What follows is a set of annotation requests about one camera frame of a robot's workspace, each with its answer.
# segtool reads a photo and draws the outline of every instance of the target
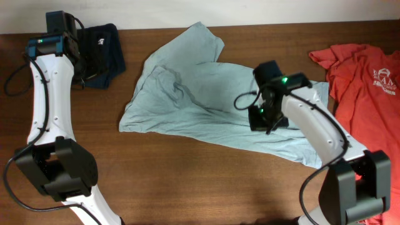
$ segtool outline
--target red t-shirt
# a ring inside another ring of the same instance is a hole
[[[370,151],[391,160],[391,208],[366,224],[400,224],[400,51],[386,56],[378,47],[343,44],[314,51],[310,58],[328,69],[335,117]]]

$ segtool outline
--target brown tabletop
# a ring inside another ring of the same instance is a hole
[[[120,31],[126,72],[107,91],[72,91],[71,116],[77,142],[96,158],[99,188],[126,224],[239,224],[259,218],[302,215],[298,192],[314,169],[257,152],[200,142],[187,137],[118,131],[143,62],[185,29]],[[303,71],[324,80],[325,71],[308,52],[332,44],[363,43],[385,53],[400,49],[400,22],[340,22],[212,27],[224,43],[219,62],[254,68],[275,59],[286,74]],[[0,35],[0,84],[23,63],[21,53],[32,34]],[[12,82],[26,85],[28,70]],[[0,166],[25,145],[33,112],[33,90],[19,97],[0,94]],[[24,178],[15,165],[9,180],[16,194],[36,207],[56,206]],[[313,181],[304,200],[318,203],[323,177]],[[0,186],[1,224],[80,224],[70,210],[30,212]]]

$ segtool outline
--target clothing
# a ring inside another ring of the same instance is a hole
[[[400,51],[386,56],[378,47],[343,44],[309,56],[329,70],[336,119],[370,151],[383,150],[391,160],[391,208],[367,224],[400,224],[400,90],[394,82]]]
[[[236,110],[233,102],[239,94],[257,90],[253,69],[216,62],[223,47],[199,22],[158,49],[144,63],[119,130],[186,136],[321,167],[315,150],[292,124],[270,135],[250,130],[248,112]],[[327,104],[328,84],[314,84]],[[238,106],[254,98],[244,96]]]
[[[113,24],[78,31],[79,52],[85,58],[84,85],[107,89],[117,75],[126,70],[117,27]]]

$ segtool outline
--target folded dark blue garment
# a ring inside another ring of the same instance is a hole
[[[86,64],[78,82],[90,88],[107,89],[126,70],[117,27],[113,24],[89,27],[78,31],[79,52]]]

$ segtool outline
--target logo on red shirt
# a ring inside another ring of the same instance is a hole
[[[396,95],[394,90],[396,90],[396,85],[393,83],[392,79],[390,79],[390,70],[383,68],[379,71],[374,71],[374,85],[378,87],[382,87],[385,93]]]

